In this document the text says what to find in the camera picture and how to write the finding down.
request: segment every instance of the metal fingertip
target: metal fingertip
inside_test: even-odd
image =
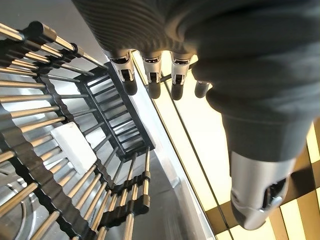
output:
[[[209,89],[209,83],[203,81],[196,81],[194,94],[197,98],[202,99]]]
[[[181,84],[172,84],[171,96],[173,100],[180,100],[184,92],[184,86]]]
[[[133,81],[123,81],[122,85],[125,93],[130,96],[135,95],[138,91],[137,82],[135,79]]]
[[[160,94],[161,94],[160,82],[149,82],[148,92],[149,92],[150,98],[152,98],[152,99],[159,98]]]

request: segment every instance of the metal rod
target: metal rod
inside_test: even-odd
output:
[[[24,43],[26,43],[27,45],[30,45],[32,47],[35,47],[38,50],[45,51],[45,52],[47,52],[49,54],[52,54],[52,55],[54,55],[56,57],[59,57],[59,58],[63,57],[63,55],[60,53],[60,51],[57,50],[57,49],[54,49],[53,47],[50,47],[50,46],[48,46],[46,44],[39,45],[39,44],[37,44],[35,42],[32,42],[30,40],[25,40],[25,37],[24,37],[24,35],[22,33],[20,33],[19,31],[14,30],[13,28],[5,26],[4,24],[2,24],[2,26],[0,26],[0,27],[2,27],[2,28],[0,28],[0,33],[2,33],[3,35],[6,35],[10,39],[13,39],[14,41],[23,41],[24,40]],[[74,51],[75,50],[75,48],[74,48],[74,46],[72,46],[72,44],[70,44],[69,42],[67,42],[66,40],[62,39],[59,36],[56,36],[54,42],[57,43],[58,45],[62,46],[63,48],[68,49],[69,51]],[[94,58],[92,58],[91,56],[89,56],[85,52],[83,53],[82,57],[84,59],[90,61],[91,63],[99,66],[99,67],[107,69],[107,67],[105,65],[103,65],[101,62],[95,60]]]
[[[28,70],[37,70],[39,67],[35,66],[35,65],[31,65],[29,64],[29,62],[26,61],[20,61],[20,60],[12,60],[11,64],[14,66],[18,66],[20,68],[25,68]]]
[[[22,75],[22,76],[30,76],[30,77],[36,77],[37,74],[32,71],[22,71],[17,68],[12,67],[6,67],[6,68],[0,68],[0,73],[4,74],[15,74],[15,75]]]
[[[97,128],[101,127],[103,124],[105,124],[104,122],[100,122],[97,125],[94,125],[92,127],[90,127],[89,129],[85,130],[83,132],[84,135],[88,135],[89,133],[92,133],[94,130],[96,130]]]
[[[86,54],[85,52],[83,53],[83,56],[82,56],[85,60],[88,60],[89,62],[103,68],[103,69],[108,69],[108,67],[104,64],[102,64],[101,62],[95,60],[93,57],[89,56],[88,54]]]
[[[96,231],[97,228],[98,228],[98,225],[99,225],[99,223],[101,221],[102,215],[103,215],[103,213],[105,211],[105,208],[106,208],[106,205],[107,205],[107,201],[108,201],[110,195],[111,195],[111,190],[108,190],[106,195],[104,196],[104,199],[103,199],[103,201],[102,201],[102,203],[100,205],[100,208],[99,208],[99,210],[98,210],[98,212],[97,212],[97,214],[95,216],[95,219],[93,220],[93,223],[92,223],[92,226],[91,226],[91,229],[93,231]]]
[[[109,86],[109,87],[107,87],[106,89],[103,89],[103,90],[101,90],[101,91],[96,92],[95,94],[93,94],[93,96],[96,97],[96,96],[98,96],[98,95],[100,95],[100,94],[103,94],[103,93],[105,93],[105,92],[108,92],[108,91],[110,91],[110,90],[116,90],[115,86],[114,86],[114,85]]]
[[[103,226],[100,228],[98,237],[96,240],[104,240],[107,234],[107,229]]]
[[[101,174],[99,173],[98,175],[95,176],[95,178],[92,180],[92,182],[90,183],[90,185],[88,186],[88,188],[85,190],[85,192],[83,193],[83,195],[81,196],[81,198],[79,199],[79,201],[76,203],[75,207],[77,209],[81,209],[81,207],[84,205],[85,201],[87,200],[87,198],[89,197],[90,193],[92,192],[92,190],[94,189],[95,185],[97,184],[97,182],[99,181],[101,177]]]
[[[60,95],[62,99],[82,99],[87,98],[87,94]]]
[[[64,166],[66,166],[68,163],[69,163],[69,160],[65,158],[65,159],[61,160],[58,164],[56,164],[53,167],[51,167],[49,170],[50,170],[50,172],[55,174],[59,170],[61,170]]]
[[[9,96],[0,96],[0,102],[2,104],[6,103],[17,103],[25,101],[41,101],[41,100],[50,100],[51,95],[9,95]]]
[[[66,118],[64,116],[61,116],[61,117],[57,117],[57,118],[50,119],[50,120],[45,120],[45,121],[40,121],[40,122],[20,126],[19,128],[21,129],[22,133],[26,133],[31,130],[35,130],[35,129],[42,128],[42,127],[45,127],[48,125],[60,123],[60,122],[64,121],[65,119]]]
[[[150,146],[148,146],[145,151],[144,171],[148,172],[149,168],[150,168]],[[149,181],[148,181],[148,179],[143,180],[143,194],[144,195],[149,194]]]
[[[124,144],[124,143],[129,142],[129,141],[136,140],[136,139],[138,139],[139,137],[140,137],[140,134],[138,133],[138,134],[136,134],[136,135],[133,135],[133,136],[128,137],[127,139],[123,140],[123,141],[121,142],[121,144]]]
[[[70,51],[74,51],[75,47],[72,46],[72,44],[70,44],[69,42],[67,42],[66,40],[62,39],[59,36],[56,36],[55,41],[56,44],[59,44],[61,47],[68,49]]]
[[[13,158],[15,156],[15,153],[13,151],[5,151],[0,154],[0,163]]]
[[[71,66],[71,65],[67,65],[67,64],[63,64],[61,65],[61,68],[66,69],[66,70],[70,70],[79,74],[83,74],[83,75],[87,75],[87,76],[94,76],[94,74],[90,71],[86,71],[86,70],[82,70],[80,68],[77,68],[75,66]]]
[[[64,77],[64,76],[56,76],[56,75],[47,75],[47,77],[51,80],[57,80],[57,81],[64,81],[64,82],[70,82],[70,83],[80,83],[80,80]]]
[[[9,31],[11,31],[11,32],[13,32],[13,33],[16,33],[16,34],[19,33],[17,30],[15,30],[15,29],[7,26],[7,25],[4,25],[4,24],[2,24],[2,23],[0,23],[0,28],[7,29],[7,30],[9,30]]]
[[[116,104],[114,106],[111,106],[111,107],[107,108],[106,110],[103,111],[103,113],[106,113],[106,112],[109,112],[111,110],[117,109],[117,108],[122,107],[124,105],[125,104],[123,102],[120,102],[120,103],[118,103],[118,104]]]
[[[133,157],[132,157],[132,160],[131,160],[131,165],[130,165],[130,169],[129,169],[127,180],[131,180],[131,178],[132,178],[132,173],[134,171],[134,164],[135,164],[137,156],[138,156],[138,154],[135,152]]]
[[[126,133],[128,133],[128,132],[130,132],[130,131],[132,131],[132,130],[134,130],[134,129],[138,130],[136,126],[132,126],[132,127],[128,128],[128,129],[126,129],[126,130],[118,133],[117,136],[119,137],[119,136],[121,136],[121,135],[123,135],[123,134],[126,134]]]
[[[25,199],[29,194],[31,194],[36,188],[38,184],[31,183],[18,194],[10,198],[4,204],[0,206],[0,218],[5,215],[7,212],[11,211],[16,205],[18,205],[23,199]]]
[[[132,118],[129,118],[129,119],[127,119],[127,120],[125,120],[125,121],[123,121],[123,122],[121,122],[121,123],[113,126],[112,128],[113,128],[113,129],[116,129],[116,128],[118,128],[118,127],[124,127],[127,123],[129,123],[129,122],[131,122],[131,121],[132,121]]]
[[[132,174],[133,174],[133,171],[134,171],[134,165],[135,165],[135,161],[136,161],[137,155],[138,155],[138,154],[135,153],[135,154],[133,155],[132,160],[131,160],[131,164],[130,164],[128,176],[127,176],[127,178],[126,178],[127,181],[131,180],[131,178],[132,178]],[[122,194],[121,194],[120,206],[124,206],[124,205],[126,204],[127,196],[128,196],[128,189],[125,188],[125,189],[122,191]]]
[[[109,163],[111,162],[111,159],[114,157],[114,155],[116,154],[118,149],[119,149],[119,147],[116,146],[113,149],[113,151],[111,152],[111,154],[108,156],[108,158],[105,160],[105,163],[103,164],[105,167],[107,167],[109,165]]]
[[[135,160],[137,158],[137,153],[135,153],[133,155],[133,159],[130,165],[130,170],[129,170],[129,174],[128,174],[128,178],[127,180],[130,180],[132,178],[132,173],[133,173],[133,168],[134,168],[134,163]],[[126,204],[126,198],[127,198],[127,189],[124,189],[121,195],[121,202],[120,202],[120,206],[123,206]],[[132,200],[136,200],[137,199],[137,194],[138,194],[138,185],[134,184],[133,185],[133,189],[132,189]],[[133,226],[134,226],[134,214],[130,213],[125,220],[125,230],[124,230],[124,236],[123,239],[124,240],[130,240],[132,237],[132,232],[133,232]]]
[[[52,139],[54,139],[54,138],[50,134],[48,134],[48,135],[40,136],[40,137],[32,140],[30,143],[35,148],[35,147],[37,147],[37,146],[39,146],[41,144],[49,142]]]
[[[123,240],[132,239],[133,228],[134,228],[134,215],[130,213],[128,216],[126,216],[126,219],[125,219],[125,229],[124,229]]]
[[[24,40],[24,37],[19,32],[10,31],[8,28],[0,28],[0,33],[15,41]]]
[[[60,215],[59,211],[54,211],[53,213],[51,213],[50,216],[44,221],[44,223],[34,233],[31,240],[42,239],[43,235],[47,232],[47,230],[50,228],[50,226],[57,220],[59,215]]]
[[[119,113],[116,114],[116,115],[113,115],[113,116],[110,117],[108,120],[109,120],[109,121],[115,120],[115,119],[117,119],[117,118],[119,118],[119,117],[121,117],[121,116],[123,116],[123,115],[125,115],[125,114],[127,114],[127,113],[128,113],[128,110],[124,110],[124,111],[122,111],[122,112],[119,112]]]
[[[36,115],[36,114],[44,114],[49,112],[54,112],[59,110],[58,106],[46,106],[46,107],[40,107],[40,108],[34,108],[34,109],[26,109],[26,110],[20,110],[20,111],[12,111],[10,112],[11,117],[13,119]]]
[[[50,60],[46,58],[45,56],[41,56],[39,54],[36,54],[32,51],[27,52],[25,55],[25,58],[36,61],[36,62],[41,62],[43,64],[49,64]]]
[[[68,193],[68,197],[72,198],[82,187],[82,185],[85,183],[85,181],[88,179],[89,175],[92,174],[92,172],[96,169],[96,165],[93,165],[89,171],[87,171],[80,180],[74,185],[74,187],[71,189],[71,191]]]
[[[132,189],[132,200],[137,200],[138,195],[138,185],[133,185]],[[134,221],[135,221],[135,215],[133,213],[130,213],[125,220],[125,229],[124,229],[124,236],[123,240],[131,240],[132,239],[132,233],[134,229]]]
[[[123,165],[124,165],[124,162],[121,161],[120,164],[119,164],[119,166],[118,166],[118,168],[117,168],[117,170],[116,170],[116,172],[115,172],[115,174],[114,174],[114,176],[113,176],[113,178],[112,178],[112,182],[115,183],[115,182],[117,181],[118,176],[119,176],[119,174],[120,174],[120,171],[121,171],[121,168],[122,168]]]
[[[76,173],[77,173],[77,171],[76,171],[74,168],[70,169],[70,170],[65,174],[65,176],[64,176],[62,179],[60,179],[57,183],[58,183],[60,186],[63,187],[64,185],[66,185],[67,182],[69,182],[70,179],[72,179],[72,177],[73,177],[74,175],[76,175]]]
[[[47,152],[45,152],[44,154],[42,154],[41,156],[40,156],[40,158],[43,160],[43,161],[46,161],[46,160],[48,160],[49,158],[51,158],[51,157],[53,157],[54,155],[57,155],[57,154],[59,154],[59,153],[61,153],[62,151],[61,151],[61,149],[60,149],[60,147],[59,146],[56,146],[56,147],[54,147],[53,149],[51,149],[50,151],[47,151]]]
[[[90,216],[91,216],[91,214],[92,214],[92,211],[94,210],[94,208],[95,208],[95,206],[96,206],[96,204],[97,204],[97,202],[98,202],[101,194],[102,194],[103,191],[105,190],[106,186],[107,186],[107,183],[106,183],[106,182],[104,182],[104,183],[100,186],[100,188],[99,188],[98,192],[96,193],[96,195],[94,196],[94,199],[92,200],[89,208],[88,208],[87,211],[85,212],[85,215],[84,215],[84,217],[83,217],[84,220],[88,220],[88,219],[90,218]]]
[[[76,113],[73,114],[73,117],[74,118],[80,117],[82,115],[93,113],[95,111],[97,111],[97,109],[88,109],[88,110],[85,110],[85,111],[76,112]]]
[[[108,136],[106,136],[97,146],[95,146],[95,148],[93,150],[95,150],[96,152],[99,151],[99,149],[105,145],[105,143],[111,138],[111,134],[109,134]]]
[[[44,89],[46,86],[42,83],[0,80],[0,87]]]
[[[122,168],[123,164],[124,164],[124,162],[121,161],[120,164],[119,164],[119,166],[118,166],[118,168],[117,168],[117,170],[116,170],[116,172],[115,172],[115,174],[114,174],[114,177],[113,177],[113,179],[112,179],[112,181],[113,181],[114,183],[116,182],[116,180],[117,180],[117,178],[118,178],[118,176],[119,176],[119,173],[120,173],[120,171],[121,171],[121,168]],[[100,208],[99,208],[99,210],[98,210],[98,212],[97,212],[97,214],[96,214],[96,216],[95,216],[95,219],[93,220],[93,223],[92,223],[92,226],[91,226],[91,229],[92,229],[93,231],[96,231],[97,228],[98,228],[98,225],[99,225],[99,223],[100,223],[100,221],[101,221],[101,218],[102,218],[102,214],[103,214],[104,211],[105,211],[105,208],[106,208],[106,206],[107,206],[107,201],[108,201],[110,195],[111,195],[111,190],[109,189],[108,192],[106,193],[106,195],[104,196],[104,199],[103,199],[103,201],[102,201],[102,203],[101,203],[101,205],[100,205]],[[110,208],[112,205],[113,205],[113,207],[114,207],[115,204],[116,204],[116,201],[117,201],[117,194],[114,194],[114,195],[112,196],[112,200],[111,200],[111,203],[110,203],[109,208]]]

